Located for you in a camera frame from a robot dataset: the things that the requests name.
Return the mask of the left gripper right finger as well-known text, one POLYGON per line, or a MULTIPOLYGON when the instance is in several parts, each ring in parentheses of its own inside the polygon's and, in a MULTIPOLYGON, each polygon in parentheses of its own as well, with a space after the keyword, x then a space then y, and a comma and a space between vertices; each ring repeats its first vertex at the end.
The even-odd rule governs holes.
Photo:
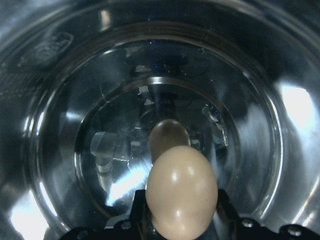
POLYGON ((298 224, 286 224, 277 232, 249 217, 240 217, 229 196, 218 190, 215 231, 220 240, 318 240, 320 235, 298 224))

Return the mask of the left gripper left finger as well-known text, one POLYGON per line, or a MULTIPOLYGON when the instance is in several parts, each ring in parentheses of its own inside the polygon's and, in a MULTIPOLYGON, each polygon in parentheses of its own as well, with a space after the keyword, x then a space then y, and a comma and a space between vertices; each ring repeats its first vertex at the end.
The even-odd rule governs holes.
POLYGON ((147 239, 146 191, 136 190, 128 219, 118 221, 113 227, 94 230, 76 227, 65 233, 62 240, 146 240, 147 239))

